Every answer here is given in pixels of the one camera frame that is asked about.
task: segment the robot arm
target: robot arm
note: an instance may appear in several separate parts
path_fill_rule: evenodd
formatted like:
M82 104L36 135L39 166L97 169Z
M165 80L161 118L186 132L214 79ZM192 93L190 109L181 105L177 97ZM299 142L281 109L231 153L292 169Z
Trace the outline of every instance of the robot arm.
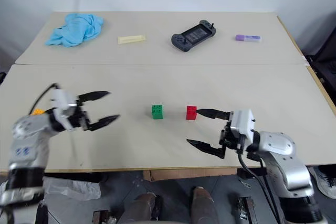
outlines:
M76 127L94 131L119 117L108 116L91 124L86 111L81 109L84 102L97 100L107 94L109 92L97 91L75 98L67 91L56 88L51 100L52 109L43 114L24 116L13 125L8 182L0 199L0 205L7 215L17 206L37 205L43 200L43 175L48 163L51 137Z
M220 133L221 148L188 140L199 150L225 157L226 147L239 156L247 151L247 158L259 156L266 164L274 190L278 195L287 223L327 223L314 199L314 190L305 165L296 156L294 141L283 133L257 132L251 110L222 112L198 110L209 118L228 120Z

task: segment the green cube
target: green cube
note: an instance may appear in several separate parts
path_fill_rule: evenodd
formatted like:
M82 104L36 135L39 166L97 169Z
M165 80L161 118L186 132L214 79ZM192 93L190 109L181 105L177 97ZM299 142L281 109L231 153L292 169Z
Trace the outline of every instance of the green cube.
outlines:
M162 105L153 105L152 115L153 115L153 119L163 119Z

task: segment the red cube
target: red cube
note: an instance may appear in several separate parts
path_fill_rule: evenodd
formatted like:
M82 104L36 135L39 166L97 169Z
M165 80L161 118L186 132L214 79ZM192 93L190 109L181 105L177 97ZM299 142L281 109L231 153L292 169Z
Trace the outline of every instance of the red cube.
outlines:
M197 110L196 106L187 106L186 120L196 120L197 116L196 110Z

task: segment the plastic bag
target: plastic bag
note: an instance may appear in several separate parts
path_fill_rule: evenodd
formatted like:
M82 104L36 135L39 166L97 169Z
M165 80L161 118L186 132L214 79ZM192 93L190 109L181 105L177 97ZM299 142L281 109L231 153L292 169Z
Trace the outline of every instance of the plastic bag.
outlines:
M45 177L43 187L46 194L63 194L76 200L84 201L100 198L98 183Z

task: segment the purple eraser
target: purple eraser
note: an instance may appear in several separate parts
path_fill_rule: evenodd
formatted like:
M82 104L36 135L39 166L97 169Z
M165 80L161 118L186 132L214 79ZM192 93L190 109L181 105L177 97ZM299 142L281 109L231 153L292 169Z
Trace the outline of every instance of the purple eraser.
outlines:
M244 41L245 40L245 35L237 34L236 35L236 40Z

